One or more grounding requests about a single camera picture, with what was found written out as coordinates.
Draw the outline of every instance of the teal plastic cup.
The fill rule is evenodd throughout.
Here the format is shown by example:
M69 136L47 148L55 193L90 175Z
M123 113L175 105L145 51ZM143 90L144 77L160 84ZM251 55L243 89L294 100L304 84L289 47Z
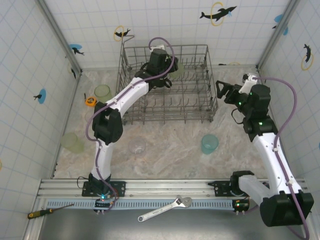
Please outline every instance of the teal plastic cup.
M204 154L211 154L219 145L219 140L215 135L205 135L201 140L201 150Z

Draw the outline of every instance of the clear plastic cup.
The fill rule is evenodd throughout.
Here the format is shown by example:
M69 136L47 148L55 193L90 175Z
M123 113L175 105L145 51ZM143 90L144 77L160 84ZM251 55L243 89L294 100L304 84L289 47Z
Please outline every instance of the clear plastic cup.
M201 140L201 150L204 154L211 154L219 145L219 140L215 135L205 135Z
M146 150L146 141L142 137L136 137L129 142L129 151L135 156L142 156Z
M94 89L94 95L99 100L99 102L105 103L112 99L112 94L110 87L108 85L99 85Z
M80 140L73 132L69 132L63 135L60 143L62 147L68 149L74 154L82 153L85 150L84 142Z

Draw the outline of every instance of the metal wire basket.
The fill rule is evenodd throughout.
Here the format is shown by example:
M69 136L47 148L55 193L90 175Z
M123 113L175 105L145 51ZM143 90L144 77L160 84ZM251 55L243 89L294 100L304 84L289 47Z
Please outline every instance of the metal wire basket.
M141 66L149 61L150 50L147 46L126 47L122 40L117 94L132 80ZM134 121L204 120L213 121L218 109L216 87L208 45L173 45L175 56L184 67L184 73L170 78L171 88L152 89L138 99L123 116L123 124Z

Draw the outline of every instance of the screwdriver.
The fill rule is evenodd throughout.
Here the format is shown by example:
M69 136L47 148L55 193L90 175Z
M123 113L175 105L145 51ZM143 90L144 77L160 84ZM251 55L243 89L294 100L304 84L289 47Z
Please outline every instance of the screwdriver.
M49 209L46 209L46 210L40 210L40 211L31 212L31 213L28 214L28 219L35 219L35 218L44 216L46 214L52 214L54 211L57 211L59 209L64 209L66 207L70 207L70 206L73 206L73 205L75 205L75 204L72 203L70 205L62 206L62 207L59 207L59 208L54 208L54 209L49 208Z

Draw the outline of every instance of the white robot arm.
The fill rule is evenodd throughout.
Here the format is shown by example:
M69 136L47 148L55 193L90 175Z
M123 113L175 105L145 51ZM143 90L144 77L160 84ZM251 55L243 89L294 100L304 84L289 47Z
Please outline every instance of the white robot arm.
M263 160L269 187L258 181L251 171L236 171L230 182L216 181L210 185L224 188L222 195L250 196L260 206L261 218L268 227L305 224L304 218L308 216L314 200L310 193L302 191L288 166L277 139L278 129L268 116L270 88L257 84L257 79L253 74L245 74L243 86L217 81L217 97L225 96L224 102L235 105L244 115L243 129Z
M126 113L126 111L143 95L147 94L149 91L149 84L145 81L142 81L142 78L140 77L134 77L130 84L123 89L117 96L115 96L113 99L106 102L106 104L111 102L116 102L114 105L112 105L110 108L115 110L117 109L120 113L120 116L123 117L123 115ZM121 100L117 100L118 96L121 96L123 93L127 92ZM108 145L104 141L101 141L102 148L100 150L100 154L98 156L98 166L99 171L103 177L103 179L107 179L110 177L110 164L111 164L111 158L112 153L115 147L115 142L111 142ZM95 154L97 154L99 148L99 144L96 143L96 149ZM94 178L99 179L99 175L97 173L96 166L94 165L91 171Z

